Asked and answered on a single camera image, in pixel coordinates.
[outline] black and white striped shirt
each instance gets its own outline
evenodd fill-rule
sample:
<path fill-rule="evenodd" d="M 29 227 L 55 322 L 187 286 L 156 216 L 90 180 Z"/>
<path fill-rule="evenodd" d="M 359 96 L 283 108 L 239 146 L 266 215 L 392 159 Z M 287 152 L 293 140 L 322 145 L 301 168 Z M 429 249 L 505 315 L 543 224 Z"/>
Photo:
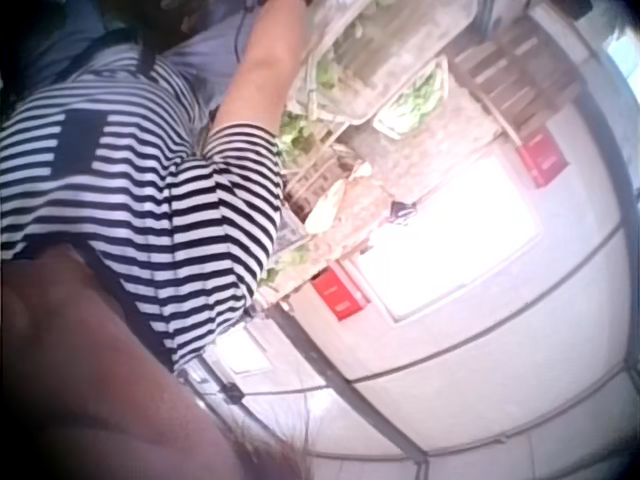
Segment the black and white striped shirt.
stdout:
<path fill-rule="evenodd" d="M 84 242 L 177 369 L 253 296 L 280 216 L 276 145 L 236 124 L 196 155 L 190 87 L 161 59 L 140 75 L 135 47 L 107 53 L 4 125 L 2 260 Z"/>

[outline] red sign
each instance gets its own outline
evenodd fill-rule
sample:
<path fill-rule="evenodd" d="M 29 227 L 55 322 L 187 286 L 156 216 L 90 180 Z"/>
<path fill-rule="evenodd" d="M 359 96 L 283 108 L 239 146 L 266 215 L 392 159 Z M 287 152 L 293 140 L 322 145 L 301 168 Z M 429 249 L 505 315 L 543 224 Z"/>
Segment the red sign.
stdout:
<path fill-rule="evenodd" d="M 360 312 L 369 304 L 369 299 L 338 264 L 325 268 L 313 277 L 311 285 L 339 321 Z"/>
<path fill-rule="evenodd" d="M 553 135 L 544 127 L 517 151 L 538 188 L 549 185 L 569 165 Z"/>

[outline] woman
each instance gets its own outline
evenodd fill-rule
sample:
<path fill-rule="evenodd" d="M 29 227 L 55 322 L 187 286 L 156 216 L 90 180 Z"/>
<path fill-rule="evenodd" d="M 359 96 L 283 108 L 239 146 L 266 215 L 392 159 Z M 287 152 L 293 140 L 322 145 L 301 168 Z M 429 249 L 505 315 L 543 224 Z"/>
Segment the woman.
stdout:
<path fill-rule="evenodd" d="M 303 475 L 171 373 L 237 321 L 272 248 L 305 8 L 262 8 L 202 155 L 212 89 L 129 44 L 85 51 L 3 126 L 3 390 L 66 478 Z"/>

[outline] bright window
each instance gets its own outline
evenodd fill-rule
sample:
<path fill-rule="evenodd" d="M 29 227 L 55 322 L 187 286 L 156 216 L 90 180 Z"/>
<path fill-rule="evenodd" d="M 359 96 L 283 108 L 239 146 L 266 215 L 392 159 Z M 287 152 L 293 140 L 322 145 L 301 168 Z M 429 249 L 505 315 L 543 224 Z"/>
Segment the bright window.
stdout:
<path fill-rule="evenodd" d="M 495 158 L 479 160 L 420 206 L 386 225 L 357 257 L 360 273 L 396 319 L 469 285 L 530 243 L 538 226 Z"/>
<path fill-rule="evenodd" d="M 244 325 L 220 335 L 213 350 L 224 366 L 236 375 L 258 373 L 271 367 L 262 348 Z"/>

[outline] sleeve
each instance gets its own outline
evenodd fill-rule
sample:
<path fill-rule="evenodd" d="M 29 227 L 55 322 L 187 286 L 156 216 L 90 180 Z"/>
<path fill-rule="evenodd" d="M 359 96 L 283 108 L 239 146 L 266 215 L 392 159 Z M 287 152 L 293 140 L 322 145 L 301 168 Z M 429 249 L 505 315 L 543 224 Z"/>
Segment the sleeve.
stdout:
<path fill-rule="evenodd" d="M 273 250 L 282 210 L 275 136 L 262 127 L 232 124 L 209 134 L 220 212 L 240 288 L 253 297 Z"/>

